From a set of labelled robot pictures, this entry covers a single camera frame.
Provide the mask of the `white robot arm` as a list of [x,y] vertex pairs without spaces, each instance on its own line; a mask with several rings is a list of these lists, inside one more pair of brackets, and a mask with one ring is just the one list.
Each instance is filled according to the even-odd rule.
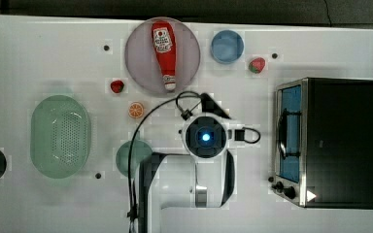
[[185,151],[155,152],[142,161],[135,177],[136,233],[160,233],[166,208],[219,208],[232,195],[235,165],[231,151],[239,145],[243,124],[202,113],[181,130]]

